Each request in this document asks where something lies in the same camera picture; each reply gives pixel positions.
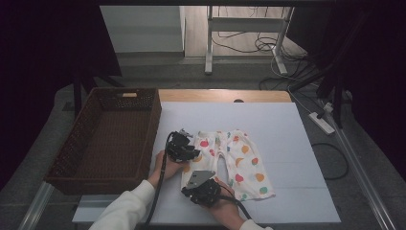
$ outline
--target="dark background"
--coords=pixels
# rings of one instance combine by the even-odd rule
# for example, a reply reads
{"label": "dark background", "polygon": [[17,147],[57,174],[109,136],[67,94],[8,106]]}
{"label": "dark background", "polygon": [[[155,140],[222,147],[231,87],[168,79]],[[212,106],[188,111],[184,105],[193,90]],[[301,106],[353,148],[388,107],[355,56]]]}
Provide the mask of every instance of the dark background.
{"label": "dark background", "polygon": [[344,89],[352,94],[356,121],[406,180],[406,2],[370,1],[363,8],[339,4],[332,10],[296,8],[287,36],[322,69],[340,49],[360,11],[371,14],[338,71],[344,76]]}
{"label": "dark background", "polygon": [[[120,75],[97,6],[45,1],[0,3],[0,188],[24,159],[54,105],[74,76]],[[340,68],[359,124],[406,177],[406,13],[404,1],[372,9]],[[288,37],[326,66],[346,36],[357,8],[297,8]]]}
{"label": "dark background", "polygon": [[97,74],[121,74],[98,6],[49,1],[0,5],[0,188],[24,159],[58,89]]}

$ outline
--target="white garment with colorful dots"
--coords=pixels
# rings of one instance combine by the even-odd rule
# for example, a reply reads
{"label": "white garment with colorful dots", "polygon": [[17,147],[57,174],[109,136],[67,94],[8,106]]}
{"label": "white garment with colorful dots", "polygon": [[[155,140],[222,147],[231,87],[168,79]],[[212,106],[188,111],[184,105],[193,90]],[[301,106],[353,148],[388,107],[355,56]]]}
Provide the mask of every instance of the white garment with colorful dots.
{"label": "white garment with colorful dots", "polygon": [[241,130],[202,132],[194,139],[200,155],[182,173],[181,188],[185,187],[193,171],[215,171],[220,156],[224,157],[228,185],[236,192],[236,199],[247,200],[275,196],[257,146]]}

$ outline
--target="wall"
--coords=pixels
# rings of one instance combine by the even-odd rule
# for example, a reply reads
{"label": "wall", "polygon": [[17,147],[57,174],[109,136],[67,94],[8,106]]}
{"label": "wall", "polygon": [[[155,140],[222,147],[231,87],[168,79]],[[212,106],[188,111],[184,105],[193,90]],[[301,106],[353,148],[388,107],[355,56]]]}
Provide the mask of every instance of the wall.
{"label": "wall", "polygon": [[183,52],[184,7],[102,6],[116,53]]}

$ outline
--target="person's hand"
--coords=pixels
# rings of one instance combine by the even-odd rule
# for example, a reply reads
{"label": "person's hand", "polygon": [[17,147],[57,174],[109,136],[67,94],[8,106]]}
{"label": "person's hand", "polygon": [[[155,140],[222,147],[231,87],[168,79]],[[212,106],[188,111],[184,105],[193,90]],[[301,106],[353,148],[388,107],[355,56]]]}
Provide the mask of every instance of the person's hand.
{"label": "person's hand", "polygon": [[[234,195],[234,190],[227,186],[225,183],[220,180],[217,180],[217,183],[222,186],[221,194],[223,196],[232,197],[230,193]],[[220,199],[211,208],[205,208],[213,215],[213,217],[218,222],[231,230],[238,230],[245,221],[239,215],[238,206],[234,202],[229,200]]]}
{"label": "person's hand", "polygon": [[[161,167],[162,167],[162,162],[164,159],[164,151],[161,150],[157,155],[156,155],[156,160],[155,160],[155,168],[149,177],[148,181],[151,183],[151,185],[156,189],[156,186],[158,185],[159,181],[159,176],[161,174]],[[165,174],[164,174],[164,180],[169,179],[173,177],[176,172],[183,167],[187,166],[187,162],[182,162],[182,163],[176,163],[170,160],[169,157],[167,157],[167,165],[165,168]]]}

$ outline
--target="brown wicker basket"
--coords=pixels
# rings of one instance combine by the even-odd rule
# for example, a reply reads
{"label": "brown wicker basket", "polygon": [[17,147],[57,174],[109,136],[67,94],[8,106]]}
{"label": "brown wicker basket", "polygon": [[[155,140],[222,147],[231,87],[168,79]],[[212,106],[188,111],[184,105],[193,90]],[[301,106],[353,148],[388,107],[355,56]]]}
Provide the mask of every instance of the brown wicker basket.
{"label": "brown wicker basket", "polygon": [[66,195],[120,194],[149,173],[157,89],[95,88],[44,180]]}

